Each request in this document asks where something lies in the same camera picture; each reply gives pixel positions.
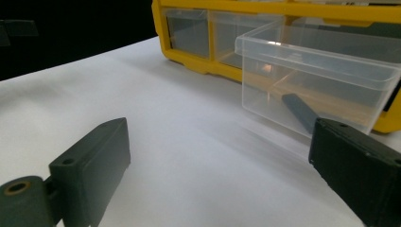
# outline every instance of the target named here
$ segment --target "screw hole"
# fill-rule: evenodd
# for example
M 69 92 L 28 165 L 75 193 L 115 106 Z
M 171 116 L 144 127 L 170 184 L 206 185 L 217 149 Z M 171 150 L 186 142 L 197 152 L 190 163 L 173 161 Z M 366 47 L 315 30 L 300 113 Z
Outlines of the screw hole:
M 30 182 L 13 183 L 12 185 L 6 188 L 5 194 L 7 196 L 17 195 L 27 190 L 29 187 L 30 187 Z
M 66 159 L 66 160 L 62 161 L 62 164 L 63 165 L 70 165 L 70 164 L 73 164 L 74 162 L 75 162 L 74 159 Z

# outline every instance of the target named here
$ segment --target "clear plastic container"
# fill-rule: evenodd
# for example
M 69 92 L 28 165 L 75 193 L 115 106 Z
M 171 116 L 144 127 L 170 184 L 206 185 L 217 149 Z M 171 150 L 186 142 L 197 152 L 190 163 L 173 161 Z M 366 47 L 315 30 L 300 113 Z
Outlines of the clear plastic container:
M 283 16 L 212 11 L 209 19 L 214 27 L 216 60 L 241 68 L 242 57 L 235 53 L 236 37 L 273 21 L 282 20 Z
M 207 10 L 165 9 L 164 15 L 173 49 L 209 58 Z
M 311 137 L 316 117 L 372 129 L 401 75 L 401 40 L 274 22 L 239 36 L 243 106 Z

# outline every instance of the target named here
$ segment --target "white table surface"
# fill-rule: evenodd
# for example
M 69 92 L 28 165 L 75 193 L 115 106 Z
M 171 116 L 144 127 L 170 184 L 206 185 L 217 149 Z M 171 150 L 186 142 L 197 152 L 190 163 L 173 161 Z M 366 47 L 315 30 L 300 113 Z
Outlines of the white table surface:
M 47 178 L 118 117 L 131 165 L 100 226 L 363 226 L 307 163 L 306 138 L 244 110 L 241 84 L 166 59 L 157 38 L 1 81 L 0 183 Z M 373 137 L 401 148 L 400 132 Z

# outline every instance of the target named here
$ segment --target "dark gray plastic part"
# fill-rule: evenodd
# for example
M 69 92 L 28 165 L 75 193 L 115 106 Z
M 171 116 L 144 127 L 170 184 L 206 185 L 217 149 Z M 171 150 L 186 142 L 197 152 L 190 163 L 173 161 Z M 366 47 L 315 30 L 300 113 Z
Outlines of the dark gray plastic part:
M 366 226 L 400 226 L 400 153 L 350 126 L 319 118 L 309 163 Z
M 96 227 L 131 162 L 127 120 L 103 123 L 50 164 L 65 226 Z
M 50 164 L 51 176 L 0 187 L 0 226 L 98 226 L 130 165 L 127 120 L 103 123 Z

